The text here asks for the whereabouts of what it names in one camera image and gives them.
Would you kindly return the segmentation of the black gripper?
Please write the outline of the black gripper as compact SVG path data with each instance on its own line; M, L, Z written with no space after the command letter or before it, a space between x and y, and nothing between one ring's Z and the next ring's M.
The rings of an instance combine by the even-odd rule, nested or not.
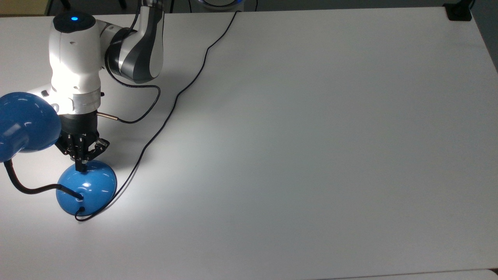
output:
M75 161L78 172L86 172L87 164L103 154L110 142L100 138L97 112L61 114L60 140L55 146Z

